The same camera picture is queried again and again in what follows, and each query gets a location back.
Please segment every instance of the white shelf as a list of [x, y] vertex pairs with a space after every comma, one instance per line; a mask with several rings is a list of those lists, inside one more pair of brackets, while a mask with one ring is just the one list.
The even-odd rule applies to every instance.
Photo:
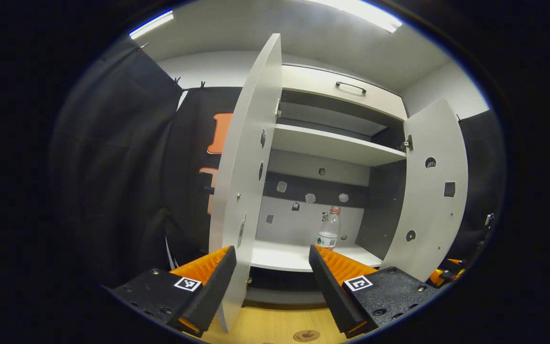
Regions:
[[275, 124], [272, 148], [364, 166], [379, 166], [406, 159], [403, 152], [379, 144], [286, 124]]
[[[358, 245], [335, 247], [334, 252], [376, 268], [381, 266], [381, 259], [372, 255]], [[252, 254], [251, 266], [271, 270], [312, 272], [309, 265], [309, 245], [281, 244], [256, 240]]]

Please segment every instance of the plastic bottle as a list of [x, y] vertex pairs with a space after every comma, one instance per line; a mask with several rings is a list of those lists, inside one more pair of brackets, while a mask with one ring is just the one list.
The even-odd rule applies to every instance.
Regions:
[[341, 213], [340, 207], [333, 205], [328, 214], [328, 220], [321, 223], [318, 237], [315, 244], [325, 247], [330, 251], [334, 250], [338, 235], [341, 233], [341, 220], [338, 215]]

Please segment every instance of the metal handle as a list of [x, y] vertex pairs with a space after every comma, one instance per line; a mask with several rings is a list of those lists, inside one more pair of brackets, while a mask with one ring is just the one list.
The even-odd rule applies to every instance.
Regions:
[[366, 90], [363, 89], [363, 88], [360, 87], [360, 86], [356, 86], [356, 85], [352, 85], [352, 84], [348, 84], [348, 83], [343, 83], [343, 82], [341, 82], [341, 81], [337, 81], [337, 83], [336, 83], [337, 87], [339, 87], [339, 85], [341, 85], [341, 84], [343, 84], [343, 85], [348, 85], [348, 86], [355, 87], [355, 88], [359, 88], [359, 89], [362, 90], [362, 93], [366, 93]]

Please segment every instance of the cabinet door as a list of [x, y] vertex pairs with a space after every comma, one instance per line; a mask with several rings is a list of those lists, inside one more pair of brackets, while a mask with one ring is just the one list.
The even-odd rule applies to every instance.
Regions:
[[425, 281], [460, 229], [468, 165], [460, 126], [443, 98], [404, 122], [406, 187], [400, 220], [381, 268], [396, 266]]
[[273, 33], [235, 105], [213, 198], [209, 251], [234, 245], [237, 261], [218, 310], [225, 332], [232, 328], [246, 294], [281, 80], [281, 41], [279, 33]]

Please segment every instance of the ceiling light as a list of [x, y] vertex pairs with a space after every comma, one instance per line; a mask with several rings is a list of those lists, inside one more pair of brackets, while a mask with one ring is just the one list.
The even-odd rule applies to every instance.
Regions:
[[382, 9], [367, 4], [361, 0], [307, 0], [317, 2], [326, 6], [334, 7], [341, 11], [360, 17], [367, 22], [371, 22], [386, 31], [393, 33], [402, 25], [402, 22], [395, 16]]
[[135, 39], [137, 37], [140, 37], [144, 33], [148, 32], [152, 29], [155, 29], [155, 28], [161, 26], [162, 24], [165, 24], [166, 22], [168, 22], [172, 19], [173, 19], [173, 11], [168, 11], [168, 12], [166, 12], [164, 14], [161, 14], [158, 17], [150, 20], [146, 24], [143, 24], [142, 26], [139, 26], [139, 28], [137, 28], [135, 31], [129, 33], [129, 36], [131, 36], [132, 39]]

